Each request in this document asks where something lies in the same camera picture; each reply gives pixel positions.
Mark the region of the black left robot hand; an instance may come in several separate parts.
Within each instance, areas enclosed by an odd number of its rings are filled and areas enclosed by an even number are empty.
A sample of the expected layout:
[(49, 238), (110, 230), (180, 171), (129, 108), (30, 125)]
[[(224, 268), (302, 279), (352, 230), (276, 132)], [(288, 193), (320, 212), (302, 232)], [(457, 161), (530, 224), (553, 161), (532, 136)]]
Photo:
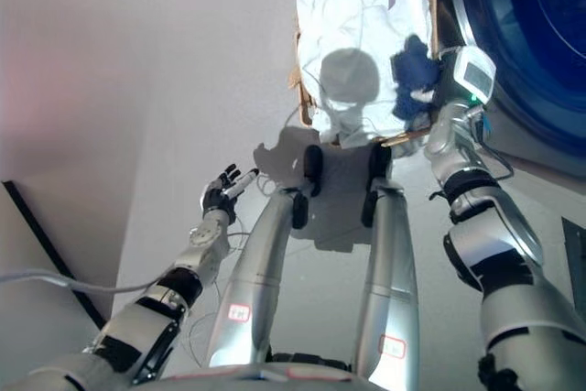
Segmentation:
[(228, 224), (236, 220), (235, 204), (238, 197), (259, 175), (258, 168), (243, 173), (234, 163), (225, 168), (203, 190), (201, 196), (202, 214), (221, 211), (228, 216)]

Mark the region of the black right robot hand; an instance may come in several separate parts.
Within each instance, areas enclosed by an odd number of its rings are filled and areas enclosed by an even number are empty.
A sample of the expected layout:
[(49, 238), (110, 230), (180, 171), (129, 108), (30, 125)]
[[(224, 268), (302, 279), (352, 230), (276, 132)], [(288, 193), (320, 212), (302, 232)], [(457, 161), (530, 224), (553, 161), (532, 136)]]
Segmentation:
[(437, 108), (454, 101), (468, 106), (487, 105), (493, 96), (496, 66), (490, 56), (474, 45), (441, 50), (435, 59), (438, 79), (415, 90), (409, 97)]

